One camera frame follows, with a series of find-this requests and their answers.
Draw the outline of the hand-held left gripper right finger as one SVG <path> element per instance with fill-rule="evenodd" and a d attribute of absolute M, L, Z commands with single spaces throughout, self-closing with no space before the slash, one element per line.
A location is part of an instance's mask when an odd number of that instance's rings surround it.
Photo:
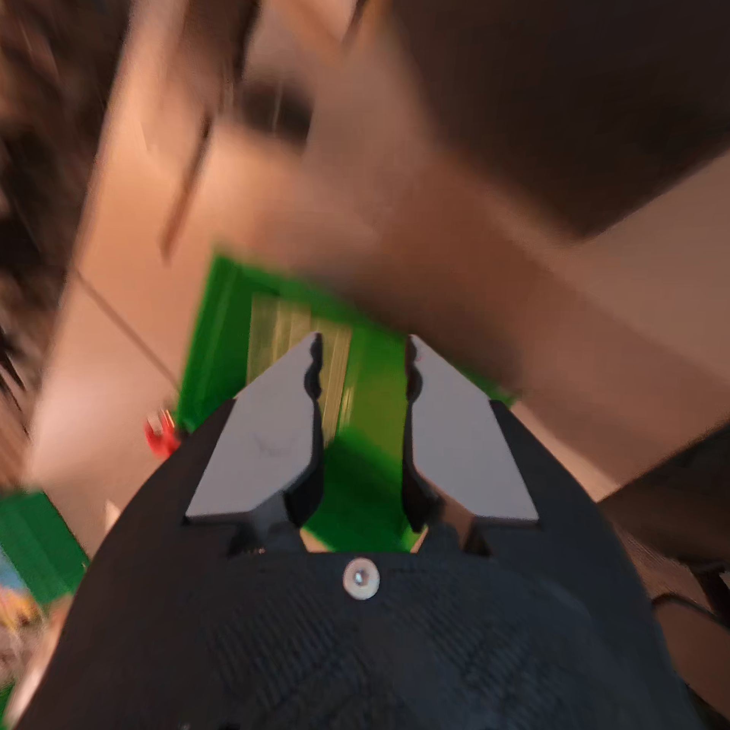
<path fill-rule="evenodd" d="M 406 340 L 402 506 L 422 532 L 447 506 L 469 524 L 536 528 L 539 514 L 487 393 L 419 336 Z"/>

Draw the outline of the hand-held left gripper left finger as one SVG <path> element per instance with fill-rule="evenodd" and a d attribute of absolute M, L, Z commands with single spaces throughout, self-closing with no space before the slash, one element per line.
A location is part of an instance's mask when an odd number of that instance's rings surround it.
<path fill-rule="evenodd" d="M 322 365 L 322 336 L 308 333 L 236 396 L 186 520 L 306 524 L 324 493 Z"/>

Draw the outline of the black drawer cabinet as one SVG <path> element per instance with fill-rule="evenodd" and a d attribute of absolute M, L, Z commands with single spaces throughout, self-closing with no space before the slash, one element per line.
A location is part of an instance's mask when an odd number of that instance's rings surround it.
<path fill-rule="evenodd" d="M 728 421 L 728 2 L 265 2 L 297 175 L 235 251 L 521 396 L 613 490 Z"/>

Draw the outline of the small red object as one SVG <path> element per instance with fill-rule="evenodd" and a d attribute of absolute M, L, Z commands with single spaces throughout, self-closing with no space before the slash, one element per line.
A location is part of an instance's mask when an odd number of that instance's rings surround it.
<path fill-rule="evenodd" d="M 167 460 L 181 444 L 175 420 L 167 408 L 148 417 L 144 437 L 153 455 L 161 461 Z"/>

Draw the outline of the green plastic bin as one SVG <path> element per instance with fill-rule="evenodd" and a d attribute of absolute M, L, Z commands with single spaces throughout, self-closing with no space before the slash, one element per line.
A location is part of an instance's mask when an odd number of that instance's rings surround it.
<path fill-rule="evenodd" d="M 413 552 L 402 507 L 406 335 L 322 288 L 215 252 L 179 390 L 195 432 L 310 332 L 320 332 L 324 495 L 304 529 L 331 552 Z"/>

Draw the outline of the green plastic box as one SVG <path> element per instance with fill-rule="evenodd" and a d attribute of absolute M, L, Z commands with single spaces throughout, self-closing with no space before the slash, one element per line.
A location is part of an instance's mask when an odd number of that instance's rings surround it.
<path fill-rule="evenodd" d="M 41 491 L 1 500 L 2 553 L 41 607 L 74 594 L 90 559 Z"/>

